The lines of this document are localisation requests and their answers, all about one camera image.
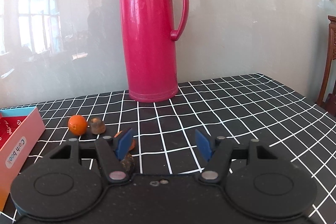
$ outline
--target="tangerine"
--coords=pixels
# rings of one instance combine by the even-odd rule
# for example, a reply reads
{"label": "tangerine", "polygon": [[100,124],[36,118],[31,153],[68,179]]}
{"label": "tangerine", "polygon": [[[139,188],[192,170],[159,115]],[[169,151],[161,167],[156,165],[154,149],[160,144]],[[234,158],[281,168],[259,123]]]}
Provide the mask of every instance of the tangerine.
{"label": "tangerine", "polygon": [[68,121],[68,128],[76,136],[83,135],[87,130],[87,121],[82,115],[71,116]]}

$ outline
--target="screw head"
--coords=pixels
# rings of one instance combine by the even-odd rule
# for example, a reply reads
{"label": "screw head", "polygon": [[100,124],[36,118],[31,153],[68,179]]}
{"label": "screw head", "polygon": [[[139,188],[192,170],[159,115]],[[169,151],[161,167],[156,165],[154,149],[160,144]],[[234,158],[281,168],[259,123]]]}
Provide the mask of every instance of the screw head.
{"label": "screw head", "polygon": [[219,175],[215,171],[205,171],[205,172],[202,172],[201,176],[202,178],[206,180],[213,180],[213,179],[218,178]]}
{"label": "screw head", "polygon": [[160,180],[160,183],[161,183],[161,184],[168,184],[168,183],[169,183],[169,180],[162,179],[162,180]]}
{"label": "screw head", "polygon": [[160,185],[160,182],[158,182],[157,180],[154,180],[154,181],[149,182],[149,184],[150,184],[151,186],[156,187],[156,186],[159,186],[159,185]]}
{"label": "screw head", "polygon": [[110,179],[123,180],[127,175],[122,171],[113,171],[109,174]]}

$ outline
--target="table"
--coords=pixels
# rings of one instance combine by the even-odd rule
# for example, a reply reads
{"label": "table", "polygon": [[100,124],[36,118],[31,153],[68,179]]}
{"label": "table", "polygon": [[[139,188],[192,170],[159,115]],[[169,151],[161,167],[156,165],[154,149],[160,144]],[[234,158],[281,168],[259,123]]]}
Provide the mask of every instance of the table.
{"label": "table", "polygon": [[[34,105],[46,130],[23,170],[73,137],[67,122],[75,114],[100,117],[110,133],[132,127],[138,143],[132,154],[137,171],[143,173],[200,172],[205,161],[195,146],[195,129],[237,143],[258,138],[316,179],[318,195],[310,211],[312,219],[327,224],[336,220],[336,121],[312,101],[265,75],[181,83],[175,97],[154,104],[135,102],[125,90]],[[79,141],[98,137],[87,133]],[[82,162],[97,171],[95,160]],[[230,172],[245,164],[246,160],[234,160]],[[9,199],[0,223],[17,218]]]}

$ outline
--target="red box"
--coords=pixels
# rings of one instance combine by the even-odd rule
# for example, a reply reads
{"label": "red box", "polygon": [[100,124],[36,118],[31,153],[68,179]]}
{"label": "red box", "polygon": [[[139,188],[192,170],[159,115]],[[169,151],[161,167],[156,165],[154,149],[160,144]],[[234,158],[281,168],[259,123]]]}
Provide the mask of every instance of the red box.
{"label": "red box", "polygon": [[12,181],[44,130],[36,107],[0,110],[0,211],[5,206]]}

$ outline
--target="wooden furniture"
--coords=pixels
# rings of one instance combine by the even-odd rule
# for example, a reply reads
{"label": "wooden furniture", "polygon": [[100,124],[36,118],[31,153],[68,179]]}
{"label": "wooden furniture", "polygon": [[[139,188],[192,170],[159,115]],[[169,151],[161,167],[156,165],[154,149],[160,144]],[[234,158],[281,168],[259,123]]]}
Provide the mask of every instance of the wooden furniture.
{"label": "wooden furniture", "polygon": [[330,20],[329,23],[329,38],[328,38],[328,52],[327,61],[325,63],[325,70],[323,75],[322,86],[320,90],[319,97],[316,104],[324,108],[326,111],[330,112],[333,116],[336,115],[336,82],[334,85],[334,90],[332,94],[329,94],[325,102],[323,102],[323,97],[326,93],[326,88],[328,84],[331,61],[336,59],[336,17],[328,16]]}

